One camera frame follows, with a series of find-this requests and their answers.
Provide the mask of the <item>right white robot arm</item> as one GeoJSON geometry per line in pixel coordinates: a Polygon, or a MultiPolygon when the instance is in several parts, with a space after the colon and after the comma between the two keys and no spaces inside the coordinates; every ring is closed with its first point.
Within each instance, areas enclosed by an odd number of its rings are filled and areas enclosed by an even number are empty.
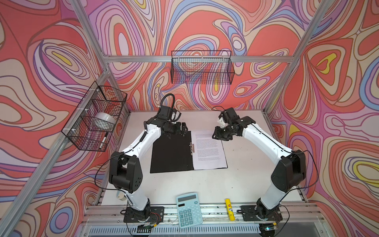
{"type": "Polygon", "coordinates": [[[240,117],[234,108],[221,111],[218,117],[219,125],[215,127],[213,139],[231,141],[234,136],[240,136],[255,144],[275,165],[270,177],[270,187],[257,200],[254,210],[257,218],[267,219],[279,206],[280,202],[306,178],[306,155],[294,151],[266,133],[249,116],[240,117]]]}

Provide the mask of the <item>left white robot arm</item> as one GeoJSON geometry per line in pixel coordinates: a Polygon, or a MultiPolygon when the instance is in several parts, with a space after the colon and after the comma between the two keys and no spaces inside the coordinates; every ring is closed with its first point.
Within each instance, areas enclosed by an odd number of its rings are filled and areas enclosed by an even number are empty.
{"type": "Polygon", "coordinates": [[[121,152],[114,152],[109,163],[109,183],[121,192],[136,211],[150,211],[150,200],[137,190],[142,184],[140,159],[162,135],[185,135],[188,128],[179,122],[181,112],[173,107],[160,106],[157,114],[143,122],[139,136],[121,152]]]}

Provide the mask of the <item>black file folder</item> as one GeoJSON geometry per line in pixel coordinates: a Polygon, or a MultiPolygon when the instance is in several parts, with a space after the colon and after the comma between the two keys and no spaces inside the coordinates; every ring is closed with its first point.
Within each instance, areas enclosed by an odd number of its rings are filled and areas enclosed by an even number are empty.
{"type": "Polygon", "coordinates": [[[153,144],[150,173],[192,171],[191,131],[185,136],[163,135],[153,144]]]}

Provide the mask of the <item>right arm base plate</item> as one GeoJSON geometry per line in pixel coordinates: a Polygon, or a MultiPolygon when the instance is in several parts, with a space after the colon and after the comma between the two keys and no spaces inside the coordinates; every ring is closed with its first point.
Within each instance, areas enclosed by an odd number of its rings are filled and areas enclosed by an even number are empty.
{"type": "Polygon", "coordinates": [[[283,220],[279,206],[266,209],[263,205],[242,205],[237,213],[244,221],[280,222],[283,220]]]}

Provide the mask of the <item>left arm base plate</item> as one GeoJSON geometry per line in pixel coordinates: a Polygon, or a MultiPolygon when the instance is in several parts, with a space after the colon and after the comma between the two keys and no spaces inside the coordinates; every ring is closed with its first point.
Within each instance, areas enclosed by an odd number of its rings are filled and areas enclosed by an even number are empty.
{"type": "Polygon", "coordinates": [[[164,207],[146,207],[143,211],[137,211],[131,207],[120,212],[124,223],[160,223],[164,220],[164,207]]]}

